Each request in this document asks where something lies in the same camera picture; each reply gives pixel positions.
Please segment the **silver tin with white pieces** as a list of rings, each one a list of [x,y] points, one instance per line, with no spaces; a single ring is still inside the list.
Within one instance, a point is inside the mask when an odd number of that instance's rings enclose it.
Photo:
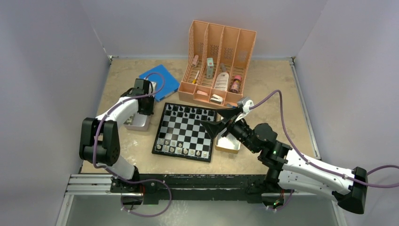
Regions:
[[[147,131],[151,121],[151,115],[134,114],[130,116],[124,123],[124,127],[128,130]]]

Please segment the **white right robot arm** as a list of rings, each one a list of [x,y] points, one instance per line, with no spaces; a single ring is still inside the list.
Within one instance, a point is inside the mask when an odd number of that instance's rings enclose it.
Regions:
[[[342,209],[364,214],[367,195],[367,171],[361,167],[345,169],[301,154],[290,145],[277,140],[277,133],[268,123],[251,128],[240,119],[241,109],[218,109],[220,121],[202,120],[206,132],[232,135],[250,152],[257,153],[258,160],[268,167],[264,179],[265,188],[299,190],[318,194],[337,202]]]

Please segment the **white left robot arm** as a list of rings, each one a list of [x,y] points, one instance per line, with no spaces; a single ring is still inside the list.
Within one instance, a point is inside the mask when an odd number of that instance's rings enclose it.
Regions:
[[[79,157],[113,174],[130,193],[140,188],[140,176],[138,168],[120,155],[119,129],[135,114],[151,116],[155,93],[151,81],[136,79],[109,110],[82,122]]]

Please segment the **white stapler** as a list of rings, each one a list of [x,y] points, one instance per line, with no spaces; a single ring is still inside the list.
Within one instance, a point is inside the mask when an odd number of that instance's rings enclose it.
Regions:
[[[223,103],[223,98],[221,96],[213,94],[209,101],[221,105]]]

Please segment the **gold empty tin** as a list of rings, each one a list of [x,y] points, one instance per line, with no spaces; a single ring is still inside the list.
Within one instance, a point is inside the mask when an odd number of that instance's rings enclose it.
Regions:
[[[241,143],[230,133],[223,136],[226,131],[227,129],[223,129],[217,135],[215,149],[221,152],[238,154],[241,148]]]

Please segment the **pink eraser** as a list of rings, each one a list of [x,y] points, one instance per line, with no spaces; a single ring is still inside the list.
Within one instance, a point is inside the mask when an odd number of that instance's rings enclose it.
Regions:
[[[197,90],[196,94],[204,95],[204,96],[208,96],[209,95],[207,92],[204,92],[204,91],[201,91],[201,90]]]

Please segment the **pink capped small bottle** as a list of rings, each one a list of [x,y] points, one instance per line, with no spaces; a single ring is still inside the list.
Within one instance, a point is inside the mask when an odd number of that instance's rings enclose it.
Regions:
[[[242,80],[241,75],[235,75],[229,91],[232,93],[239,93],[241,80]]]

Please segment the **white lotion bottle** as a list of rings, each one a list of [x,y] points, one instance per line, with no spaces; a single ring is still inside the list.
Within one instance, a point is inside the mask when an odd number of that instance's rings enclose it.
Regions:
[[[228,84],[229,84],[229,74],[227,72],[222,72],[219,75],[217,75],[213,88],[221,91],[227,91]]]

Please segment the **black and white chessboard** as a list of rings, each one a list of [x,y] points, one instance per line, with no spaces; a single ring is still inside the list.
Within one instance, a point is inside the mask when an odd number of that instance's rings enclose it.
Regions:
[[[215,109],[165,103],[152,153],[201,162],[211,162],[214,140],[201,121],[216,121]]]

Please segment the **yellow tipped pen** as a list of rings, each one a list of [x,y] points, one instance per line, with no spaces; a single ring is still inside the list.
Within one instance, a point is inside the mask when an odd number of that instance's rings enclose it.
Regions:
[[[198,78],[199,74],[200,74],[200,70],[197,71],[197,73],[192,81],[192,84],[195,84],[197,82],[197,78]]]

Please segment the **teal small box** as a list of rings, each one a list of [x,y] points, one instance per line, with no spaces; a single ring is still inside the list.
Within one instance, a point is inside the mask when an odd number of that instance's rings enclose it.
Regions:
[[[214,61],[212,57],[207,58],[206,64],[206,78],[212,79],[213,78],[213,69],[214,69]]]

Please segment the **pink tube in organizer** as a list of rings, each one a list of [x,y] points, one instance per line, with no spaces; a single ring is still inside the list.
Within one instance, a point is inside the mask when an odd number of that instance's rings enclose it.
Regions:
[[[192,59],[192,67],[197,67],[198,62],[199,62],[199,56],[198,56],[198,55],[195,55],[195,56],[193,57],[193,59]]]

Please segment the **peach desk organizer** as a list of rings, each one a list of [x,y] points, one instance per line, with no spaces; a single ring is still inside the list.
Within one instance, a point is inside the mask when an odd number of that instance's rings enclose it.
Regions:
[[[255,31],[194,20],[189,29],[188,65],[178,89],[179,99],[211,108],[235,106],[243,98],[255,41]],[[199,56],[199,62],[197,67],[192,67],[195,55]],[[214,61],[212,79],[206,78],[206,64],[209,57]],[[198,70],[200,73],[197,82],[192,84]],[[229,74],[227,91],[213,88],[217,75],[222,72]],[[242,77],[239,93],[229,91],[235,75]],[[196,94],[197,90],[207,92],[209,95]],[[221,105],[209,101],[213,94],[223,98]]]

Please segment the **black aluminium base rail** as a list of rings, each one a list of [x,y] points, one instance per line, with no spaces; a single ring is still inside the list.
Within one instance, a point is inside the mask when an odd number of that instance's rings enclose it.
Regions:
[[[267,185],[265,175],[140,174],[132,184],[109,174],[71,175],[66,192],[74,195],[120,195],[143,198],[144,204],[165,200],[247,201],[272,204],[289,190]]]

